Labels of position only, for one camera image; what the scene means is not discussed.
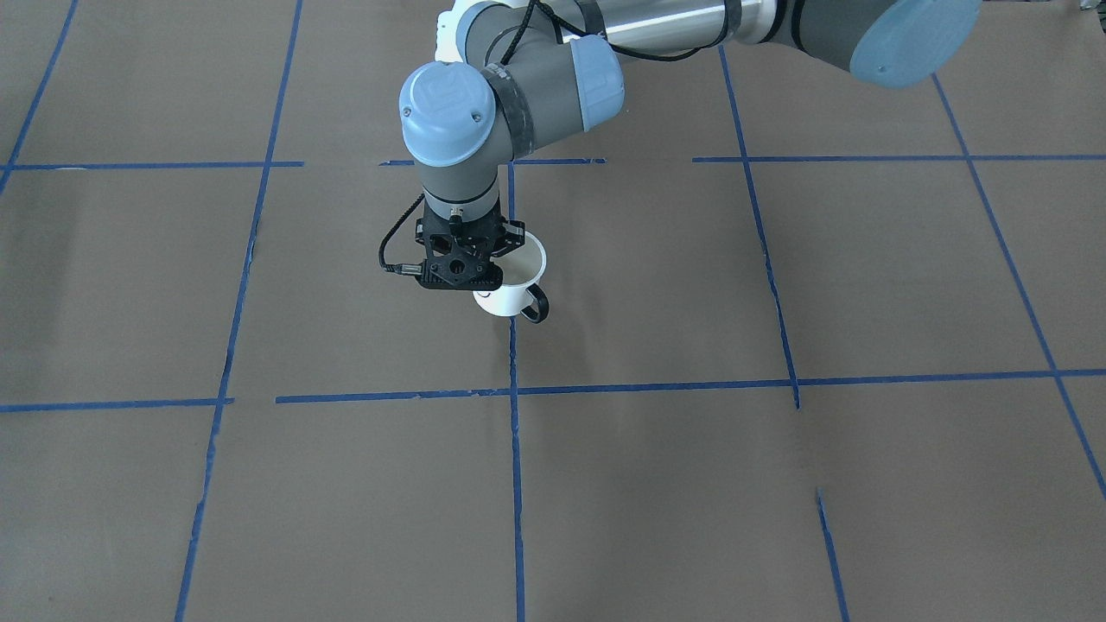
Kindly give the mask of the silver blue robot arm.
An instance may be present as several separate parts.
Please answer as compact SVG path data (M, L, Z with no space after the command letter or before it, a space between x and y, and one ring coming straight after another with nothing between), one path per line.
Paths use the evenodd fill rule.
M794 48L905 89L964 44L979 1L458 1L435 58L400 87L427 259L486 271L523 243L501 215L501 165L596 129L623 108L625 60L676 63L734 41Z

